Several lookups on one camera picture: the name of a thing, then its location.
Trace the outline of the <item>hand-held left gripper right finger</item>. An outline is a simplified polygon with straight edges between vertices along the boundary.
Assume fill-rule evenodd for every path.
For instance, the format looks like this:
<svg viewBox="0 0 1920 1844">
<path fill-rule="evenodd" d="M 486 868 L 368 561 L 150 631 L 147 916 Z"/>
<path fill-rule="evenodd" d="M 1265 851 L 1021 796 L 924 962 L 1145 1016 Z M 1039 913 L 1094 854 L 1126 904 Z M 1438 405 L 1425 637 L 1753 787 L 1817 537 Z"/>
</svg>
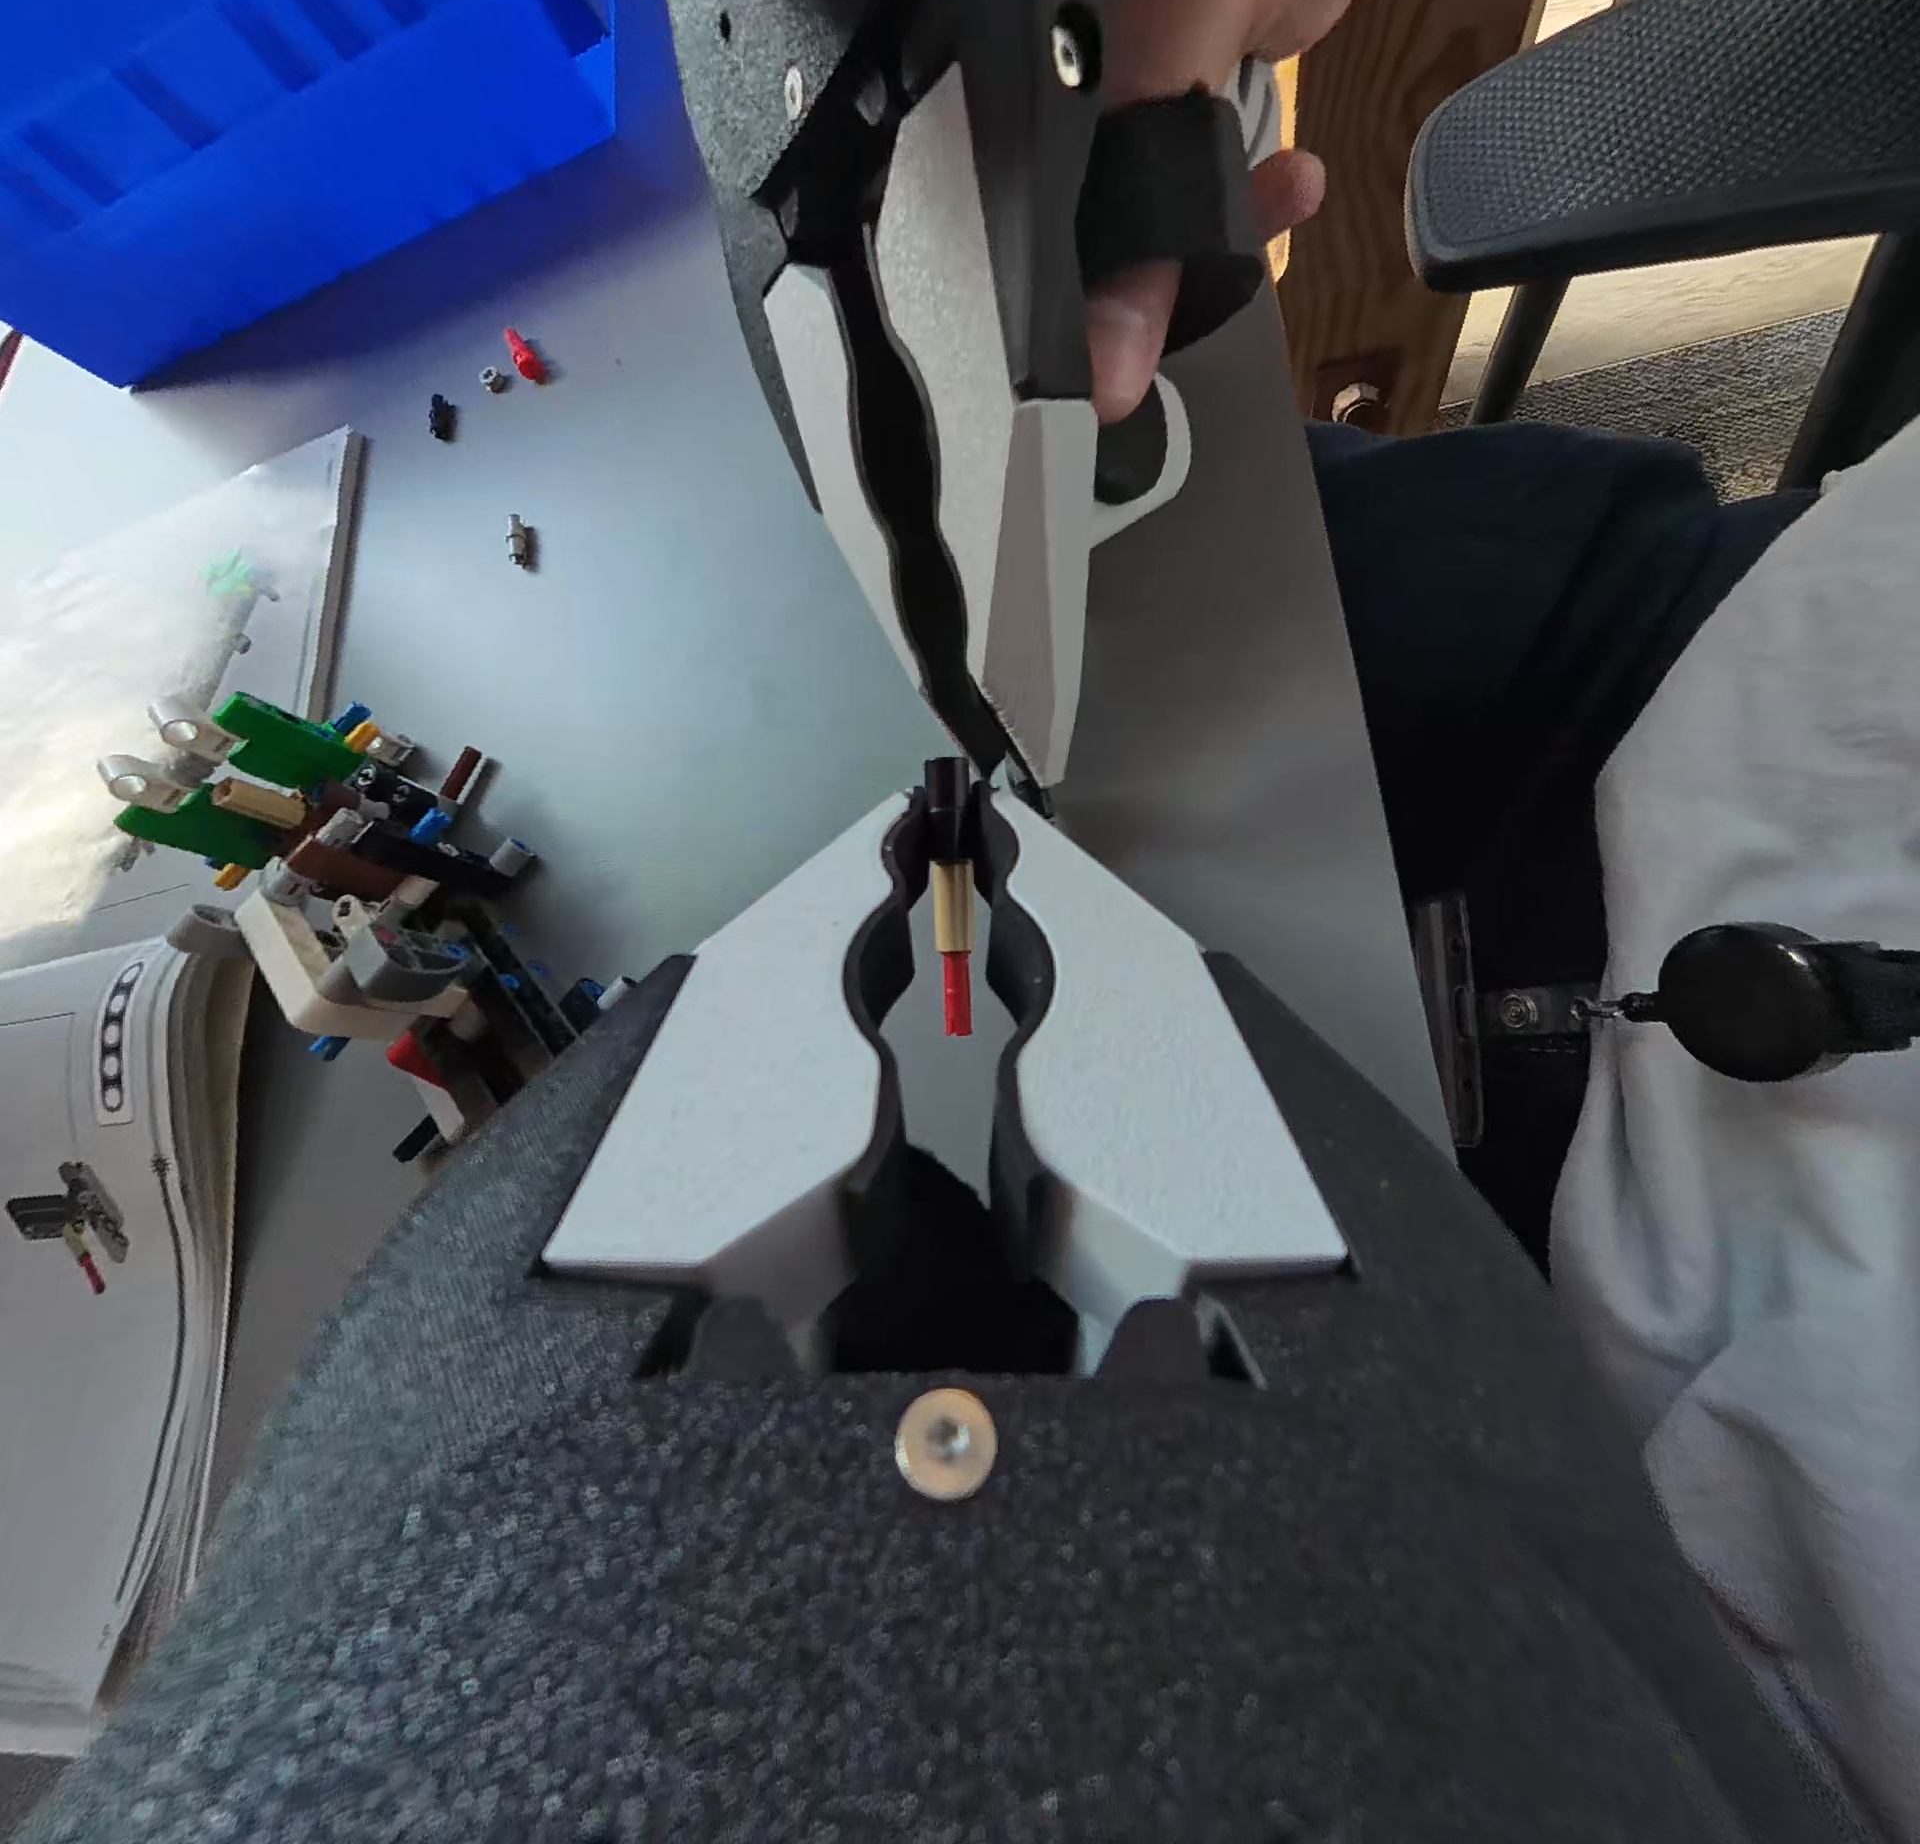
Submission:
<svg viewBox="0 0 1920 1844">
<path fill-rule="evenodd" d="M 1140 1302 L 1349 1264 L 1209 955 L 1007 792 L 978 792 L 995 1071 L 990 1208 L 1102 1361 Z"/>
</svg>

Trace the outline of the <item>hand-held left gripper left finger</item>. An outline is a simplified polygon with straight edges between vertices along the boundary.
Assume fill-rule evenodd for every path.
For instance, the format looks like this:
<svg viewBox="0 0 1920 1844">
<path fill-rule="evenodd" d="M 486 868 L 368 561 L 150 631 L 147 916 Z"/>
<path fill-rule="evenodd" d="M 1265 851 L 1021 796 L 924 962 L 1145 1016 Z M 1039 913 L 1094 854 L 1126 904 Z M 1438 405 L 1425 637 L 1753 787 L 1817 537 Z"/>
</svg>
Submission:
<svg viewBox="0 0 1920 1844">
<path fill-rule="evenodd" d="M 548 1272 L 744 1300 L 804 1369 L 837 1364 L 845 1294 L 908 1235 L 880 1024 L 915 974 L 922 891 L 922 800 L 894 792 L 691 952 Z"/>
</svg>

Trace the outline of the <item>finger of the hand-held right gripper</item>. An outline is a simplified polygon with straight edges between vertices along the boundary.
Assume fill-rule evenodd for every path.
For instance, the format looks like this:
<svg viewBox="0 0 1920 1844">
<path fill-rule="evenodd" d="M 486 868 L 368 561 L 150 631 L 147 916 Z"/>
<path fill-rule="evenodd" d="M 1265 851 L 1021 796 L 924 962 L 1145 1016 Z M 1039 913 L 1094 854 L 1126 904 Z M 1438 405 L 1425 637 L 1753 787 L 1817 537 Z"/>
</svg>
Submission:
<svg viewBox="0 0 1920 1844">
<path fill-rule="evenodd" d="M 870 257 L 788 264 L 766 296 L 812 497 L 915 691 L 975 768 L 1004 725 L 968 669 L 963 577 L 939 525 L 930 405 Z"/>
<path fill-rule="evenodd" d="M 1052 816 L 1083 691 L 1096 411 L 1015 392 L 959 67 L 900 121 L 870 259 L 930 455 L 902 585 L 922 687 L 981 770 Z"/>
</svg>

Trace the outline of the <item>black tan red lego pin assembly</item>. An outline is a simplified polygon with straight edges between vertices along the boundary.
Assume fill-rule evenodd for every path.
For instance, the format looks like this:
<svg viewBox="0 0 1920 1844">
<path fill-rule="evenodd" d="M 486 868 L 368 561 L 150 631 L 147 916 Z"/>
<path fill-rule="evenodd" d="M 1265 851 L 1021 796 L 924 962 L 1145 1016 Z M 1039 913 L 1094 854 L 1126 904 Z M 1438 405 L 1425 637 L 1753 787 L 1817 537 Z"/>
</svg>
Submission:
<svg viewBox="0 0 1920 1844">
<path fill-rule="evenodd" d="M 947 1038 L 973 1035 L 975 848 L 973 767 L 964 755 L 936 755 L 919 785 L 929 858 L 930 926 L 939 956 Z"/>
</svg>

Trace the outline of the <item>pile of lego pieces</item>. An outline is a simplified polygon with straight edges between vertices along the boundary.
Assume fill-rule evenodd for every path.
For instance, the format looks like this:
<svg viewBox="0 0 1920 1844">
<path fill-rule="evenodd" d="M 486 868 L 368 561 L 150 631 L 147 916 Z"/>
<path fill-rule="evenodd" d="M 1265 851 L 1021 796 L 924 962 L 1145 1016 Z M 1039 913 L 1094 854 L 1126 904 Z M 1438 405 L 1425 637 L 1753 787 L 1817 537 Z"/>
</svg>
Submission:
<svg viewBox="0 0 1920 1844">
<path fill-rule="evenodd" d="M 467 824 L 481 750 L 418 780 L 415 744 L 366 707 L 315 723 L 249 691 L 167 695 L 150 719 L 158 757 L 100 763 L 115 826 L 201 858 L 223 893 L 172 944 L 247 959 L 310 1055 L 377 1046 L 423 1106 L 399 1162 L 467 1140 L 633 986 L 528 955 L 505 899 L 540 861 Z"/>
</svg>

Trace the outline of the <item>lego instruction booklet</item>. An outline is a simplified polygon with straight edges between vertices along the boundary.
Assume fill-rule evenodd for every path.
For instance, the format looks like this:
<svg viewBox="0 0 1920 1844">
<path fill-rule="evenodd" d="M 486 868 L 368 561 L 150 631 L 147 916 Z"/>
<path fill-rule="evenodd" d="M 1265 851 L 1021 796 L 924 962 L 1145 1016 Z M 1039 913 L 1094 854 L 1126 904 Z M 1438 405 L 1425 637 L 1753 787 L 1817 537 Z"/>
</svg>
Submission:
<svg viewBox="0 0 1920 1844">
<path fill-rule="evenodd" d="M 253 968 L 5 974 L 2 1741 L 76 1756 L 196 1587 Z"/>
</svg>

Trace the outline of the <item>black belt clip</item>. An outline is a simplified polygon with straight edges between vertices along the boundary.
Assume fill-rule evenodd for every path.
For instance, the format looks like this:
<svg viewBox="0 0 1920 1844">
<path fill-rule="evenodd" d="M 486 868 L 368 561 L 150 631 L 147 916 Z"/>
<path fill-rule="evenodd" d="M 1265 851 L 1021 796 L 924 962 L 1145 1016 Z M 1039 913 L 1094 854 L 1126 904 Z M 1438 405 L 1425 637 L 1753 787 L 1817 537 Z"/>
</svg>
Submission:
<svg viewBox="0 0 1920 1844">
<path fill-rule="evenodd" d="M 1460 888 L 1411 902 L 1408 936 L 1453 1147 L 1483 1143 L 1490 1086 L 1504 1100 L 1575 1102 L 1591 1072 L 1596 984 L 1483 984 Z"/>
</svg>

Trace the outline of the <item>blue plastic bin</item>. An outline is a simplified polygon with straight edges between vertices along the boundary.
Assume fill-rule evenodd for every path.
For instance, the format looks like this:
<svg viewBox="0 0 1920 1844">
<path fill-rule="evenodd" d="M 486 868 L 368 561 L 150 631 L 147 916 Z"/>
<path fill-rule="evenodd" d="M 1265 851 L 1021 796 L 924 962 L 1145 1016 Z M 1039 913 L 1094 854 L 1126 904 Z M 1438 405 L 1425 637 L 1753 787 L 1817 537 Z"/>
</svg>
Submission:
<svg viewBox="0 0 1920 1844">
<path fill-rule="evenodd" d="M 2 316 L 128 387 L 595 147 L 613 0 L 2 0 Z"/>
</svg>

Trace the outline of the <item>person's dark trousers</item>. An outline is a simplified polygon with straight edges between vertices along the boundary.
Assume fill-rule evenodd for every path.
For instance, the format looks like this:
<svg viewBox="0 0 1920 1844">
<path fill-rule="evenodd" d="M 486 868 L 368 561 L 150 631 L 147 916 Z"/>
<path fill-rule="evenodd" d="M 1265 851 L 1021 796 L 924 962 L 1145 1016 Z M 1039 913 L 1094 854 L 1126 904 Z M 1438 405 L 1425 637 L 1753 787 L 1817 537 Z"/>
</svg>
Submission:
<svg viewBox="0 0 1920 1844">
<path fill-rule="evenodd" d="M 1626 969 L 1780 899 L 1795 770 L 1733 718 L 1739 585 L 1814 492 L 1722 503 L 1689 449 L 1562 425 L 1308 436 L 1399 885 L 1468 893 L 1483 984 L 1598 984 L 1607 888 Z M 1468 1175 L 1538 1264 L 1555 1228 L 1566 1278 L 1679 1302 L 1726 1281 L 1714 1076 L 1595 1046 L 1572 1105 L 1487 1088 Z"/>
</svg>

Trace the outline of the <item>black badge reel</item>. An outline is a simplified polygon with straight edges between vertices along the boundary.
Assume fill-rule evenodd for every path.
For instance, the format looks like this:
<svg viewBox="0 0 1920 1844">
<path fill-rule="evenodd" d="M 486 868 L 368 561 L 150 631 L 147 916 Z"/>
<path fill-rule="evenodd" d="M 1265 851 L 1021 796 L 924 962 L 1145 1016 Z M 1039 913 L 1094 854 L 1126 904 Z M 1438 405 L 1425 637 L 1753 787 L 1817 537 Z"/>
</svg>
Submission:
<svg viewBox="0 0 1920 1844">
<path fill-rule="evenodd" d="M 1919 1038 L 1919 952 L 1770 921 L 1717 922 L 1667 948 L 1655 989 L 1581 1011 L 1663 1026 L 1724 1076 L 1788 1083 L 1907 1052 Z"/>
</svg>

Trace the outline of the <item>person's white shirt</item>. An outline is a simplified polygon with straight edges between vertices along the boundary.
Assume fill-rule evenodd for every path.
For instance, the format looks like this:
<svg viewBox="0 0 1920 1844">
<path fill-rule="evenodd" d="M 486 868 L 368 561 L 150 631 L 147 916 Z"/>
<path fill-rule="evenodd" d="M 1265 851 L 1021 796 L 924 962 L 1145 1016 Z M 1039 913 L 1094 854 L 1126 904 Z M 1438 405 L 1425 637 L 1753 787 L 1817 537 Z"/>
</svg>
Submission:
<svg viewBox="0 0 1920 1844">
<path fill-rule="evenodd" d="M 1714 922 L 1917 948 L 1919 425 L 1842 471 L 1596 780 L 1607 993 Z M 1777 1086 L 1607 1026 L 1562 1300 L 1741 1658 L 1878 1840 L 1919 1828 L 1917 1046 Z"/>
</svg>

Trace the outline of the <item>white flat board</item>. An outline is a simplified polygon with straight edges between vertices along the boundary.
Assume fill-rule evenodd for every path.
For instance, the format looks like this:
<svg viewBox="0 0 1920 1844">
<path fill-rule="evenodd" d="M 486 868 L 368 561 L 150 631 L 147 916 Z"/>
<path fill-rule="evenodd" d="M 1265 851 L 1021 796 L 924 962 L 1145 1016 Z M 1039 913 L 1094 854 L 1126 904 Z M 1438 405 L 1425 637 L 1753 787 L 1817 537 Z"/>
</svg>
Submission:
<svg viewBox="0 0 1920 1844">
<path fill-rule="evenodd" d="M 186 883 L 189 858 L 133 856 L 98 775 L 158 755 L 155 699 L 244 689 L 324 718 L 364 449 L 344 425 L 5 585 L 6 966 Z"/>
</svg>

